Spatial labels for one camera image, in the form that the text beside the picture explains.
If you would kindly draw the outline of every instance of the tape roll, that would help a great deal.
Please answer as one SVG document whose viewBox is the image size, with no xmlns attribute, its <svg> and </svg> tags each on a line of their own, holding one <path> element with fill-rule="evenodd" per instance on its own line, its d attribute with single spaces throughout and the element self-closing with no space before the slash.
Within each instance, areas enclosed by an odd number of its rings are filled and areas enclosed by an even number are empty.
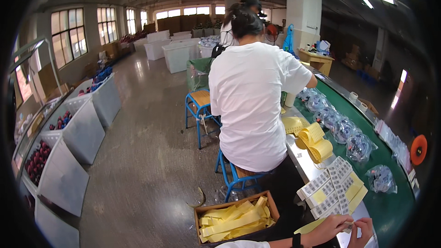
<svg viewBox="0 0 441 248">
<path fill-rule="evenodd" d="M 295 94 L 288 93 L 286 95 L 285 106 L 292 107 L 294 105 Z"/>
<path fill-rule="evenodd" d="M 358 99 L 358 94 L 355 92 L 351 92 L 350 97 L 351 97 L 351 99 L 356 100 L 356 99 Z"/>
<path fill-rule="evenodd" d="M 366 110 L 367 110 L 367 105 L 366 105 L 366 103 L 364 103 L 364 102 L 362 102 L 361 104 L 360 104 L 360 110 L 362 111 L 362 112 L 366 112 Z"/>
</svg>

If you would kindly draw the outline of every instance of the wooden stool seat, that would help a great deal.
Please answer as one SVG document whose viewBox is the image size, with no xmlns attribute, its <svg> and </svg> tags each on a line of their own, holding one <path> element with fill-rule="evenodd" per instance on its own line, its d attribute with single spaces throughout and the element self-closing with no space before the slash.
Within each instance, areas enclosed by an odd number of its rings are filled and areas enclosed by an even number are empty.
<svg viewBox="0 0 441 248">
<path fill-rule="evenodd" d="M 243 178 L 243 177 L 247 177 L 247 176 L 253 176 L 253 175 L 256 174 L 256 173 L 254 173 L 252 171 L 239 168 L 238 166 L 235 166 L 235 167 L 236 167 L 237 177 L 239 177 L 239 178 Z"/>
<path fill-rule="evenodd" d="M 206 90 L 192 92 L 190 93 L 190 96 L 200 107 L 210 104 L 210 93 Z"/>
</svg>

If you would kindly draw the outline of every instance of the wooden desk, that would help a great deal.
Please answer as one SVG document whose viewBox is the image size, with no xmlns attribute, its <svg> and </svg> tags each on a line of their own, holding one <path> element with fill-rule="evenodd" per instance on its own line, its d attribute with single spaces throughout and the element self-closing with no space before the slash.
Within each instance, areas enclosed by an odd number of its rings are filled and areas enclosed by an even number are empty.
<svg viewBox="0 0 441 248">
<path fill-rule="evenodd" d="M 331 57 L 319 56 L 316 53 L 310 53 L 299 50 L 299 57 L 302 62 L 309 63 L 313 68 L 329 76 L 331 70 L 332 61 Z"/>
</svg>

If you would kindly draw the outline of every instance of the window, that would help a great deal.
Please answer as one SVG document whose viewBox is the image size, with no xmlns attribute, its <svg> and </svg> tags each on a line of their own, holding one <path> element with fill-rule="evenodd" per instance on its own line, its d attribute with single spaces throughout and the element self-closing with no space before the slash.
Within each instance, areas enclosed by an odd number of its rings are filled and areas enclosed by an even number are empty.
<svg viewBox="0 0 441 248">
<path fill-rule="evenodd" d="M 141 11 L 141 26 L 144 29 L 144 25 L 147 25 L 147 12 Z"/>
<path fill-rule="evenodd" d="M 161 12 L 156 14 L 156 19 L 163 19 L 168 17 L 168 12 Z"/>
<path fill-rule="evenodd" d="M 225 14 L 225 7 L 224 6 L 216 6 L 215 12 L 216 14 Z"/>
<path fill-rule="evenodd" d="M 19 49 L 19 37 L 17 36 L 17 40 L 14 45 L 14 53 Z M 20 57 L 15 57 L 14 62 L 17 62 Z M 26 101 L 31 95 L 32 91 L 30 90 L 29 80 L 25 78 L 25 73 L 23 72 L 23 66 L 17 66 L 15 68 L 15 75 L 17 76 L 17 84 L 20 90 L 20 96 L 22 97 L 22 101 Z"/>
<path fill-rule="evenodd" d="M 210 7 L 198 7 L 197 14 L 210 14 Z"/>
<path fill-rule="evenodd" d="M 58 68 L 87 53 L 82 8 L 52 13 L 51 28 Z"/>
<path fill-rule="evenodd" d="M 196 8 L 185 8 L 184 9 L 184 15 L 189 16 L 192 14 L 196 14 Z"/>
<path fill-rule="evenodd" d="M 116 32 L 116 15 L 114 8 L 97 8 L 98 31 L 101 45 L 108 44 L 118 39 Z"/>
<path fill-rule="evenodd" d="M 181 15 L 181 10 L 168 11 L 168 17 L 178 17 Z"/>
<path fill-rule="evenodd" d="M 127 9 L 126 14 L 127 14 L 127 29 L 129 30 L 130 35 L 134 35 L 136 33 L 135 11 L 132 9 Z"/>
</svg>

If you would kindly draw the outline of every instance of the blue metal stool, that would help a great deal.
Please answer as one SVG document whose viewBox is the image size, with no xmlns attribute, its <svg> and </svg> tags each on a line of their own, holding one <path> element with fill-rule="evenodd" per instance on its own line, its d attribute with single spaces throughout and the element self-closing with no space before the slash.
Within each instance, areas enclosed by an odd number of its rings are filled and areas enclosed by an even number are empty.
<svg viewBox="0 0 441 248">
<path fill-rule="evenodd" d="M 196 113 L 193 112 L 193 110 L 190 108 L 190 104 L 194 103 L 197 111 Z M 185 97 L 185 128 L 188 129 L 188 117 L 195 117 L 196 118 L 196 128 L 198 129 L 198 145 L 199 149 L 201 149 L 201 132 L 199 128 L 199 120 L 201 117 L 199 116 L 201 113 L 201 110 L 203 111 L 203 119 L 213 119 L 219 126 L 222 126 L 221 123 L 216 120 L 211 113 L 208 112 L 207 107 L 210 106 L 210 92 L 207 89 L 200 89 L 197 91 L 193 91 L 187 94 Z M 202 136 L 208 135 L 210 133 L 213 133 L 217 130 L 213 130 L 208 132 L 207 134 L 204 134 Z"/>
<path fill-rule="evenodd" d="M 230 162 L 231 172 L 233 174 L 233 181 L 229 182 L 228 177 L 227 177 L 227 170 L 225 169 L 225 162 L 223 160 L 223 153 L 222 153 L 221 149 L 219 149 L 218 159 L 216 161 L 216 168 L 214 169 L 215 173 L 218 173 L 219 165 L 222 168 L 223 179 L 225 180 L 225 184 L 227 184 L 227 187 L 228 187 L 227 195 L 225 196 L 225 203 L 228 202 L 228 198 L 230 198 L 231 191 L 242 192 L 242 191 L 245 191 L 248 189 L 257 188 L 259 190 L 259 192 L 262 192 L 262 187 L 257 182 L 257 179 L 261 178 L 265 174 L 255 174 L 254 172 L 236 167 L 233 163 Z M 253 185 L 246 187 L 245 183 L 248 180 L 254 180 L 254 181 L 256 181 L 256 184 L 253 184 Z M 241 183 L 241 182 L 242 182 L 241 188 L 234 188 L 233 187 L 234 185 Z"/>
</svg>

